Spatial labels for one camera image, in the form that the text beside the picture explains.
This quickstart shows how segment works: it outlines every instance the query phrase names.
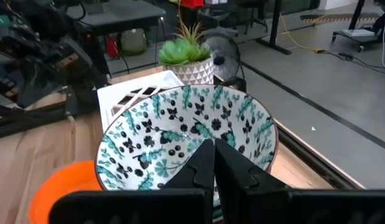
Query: succulent plant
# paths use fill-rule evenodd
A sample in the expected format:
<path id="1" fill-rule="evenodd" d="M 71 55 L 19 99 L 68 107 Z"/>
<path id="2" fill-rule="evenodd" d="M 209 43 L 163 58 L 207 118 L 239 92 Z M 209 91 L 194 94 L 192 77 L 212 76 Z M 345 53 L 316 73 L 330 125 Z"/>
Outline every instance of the succulent plant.
<path id="1" fill-rule="evenodd" d="M 177 39 L 166 41 L 159 51 L 159 62 L 162 65 L 184 65 L 208 59 L 211 52 L 198 43 L 201 36 L 199 33 L 201 23 L 195 24 L 192 28 L 187 28 L 180 19 L 180 25 L 180 33 L 175 34 Z"/>

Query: electric fan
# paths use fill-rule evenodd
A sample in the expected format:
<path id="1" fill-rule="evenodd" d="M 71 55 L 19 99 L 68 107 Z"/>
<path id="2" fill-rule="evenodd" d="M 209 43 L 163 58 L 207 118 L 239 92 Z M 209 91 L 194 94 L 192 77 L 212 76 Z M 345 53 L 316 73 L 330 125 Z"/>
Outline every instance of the electric fan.
<path id="1" fill-rule="evenodd" d="M 237 76 L 241 68 L 242 76 L 245 78 L 238 46 L 231 37 L 223 33 L 211 32 L 202 35 L 199 42 L 212 52 L 214 74 L 223 80 L 228 80 Z"/>

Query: white crate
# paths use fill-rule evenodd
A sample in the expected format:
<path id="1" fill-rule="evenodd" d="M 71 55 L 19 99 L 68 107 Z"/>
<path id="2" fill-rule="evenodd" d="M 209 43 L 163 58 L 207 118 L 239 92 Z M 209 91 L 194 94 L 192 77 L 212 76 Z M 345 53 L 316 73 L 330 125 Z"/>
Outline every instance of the white crate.
<path id="1" fill-rule="evenodd" d="M 106 131 L 112 122 L 136 100 L 181 85 L 183 83 L 180 79 L 172 71 L 168 70 L 97 90 L 103 131 Z M 125 98 L 130 98 L 130 100 L 122 103 Z"/>

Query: wooden surface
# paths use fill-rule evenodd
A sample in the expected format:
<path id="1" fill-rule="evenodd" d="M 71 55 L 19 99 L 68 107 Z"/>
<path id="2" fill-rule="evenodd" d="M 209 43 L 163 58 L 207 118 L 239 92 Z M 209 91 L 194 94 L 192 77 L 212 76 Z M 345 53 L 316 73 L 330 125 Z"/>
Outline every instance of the wooden surface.
<path id="1" fill-rule="evenodd" d="M 112 80 L 112 83 L 160 71 L 146 70 Z M 34 107 L 63 100 L 50 95 Z M 29 203 L 39 187 L 58 169 L 76 161 L 93 159 L 101 140 L 98 112 L 14 134 L 0 139 L 0 224 L 29 223 Z M 297 188 L 331 186 L 279 144 L 272 174 Z"/>

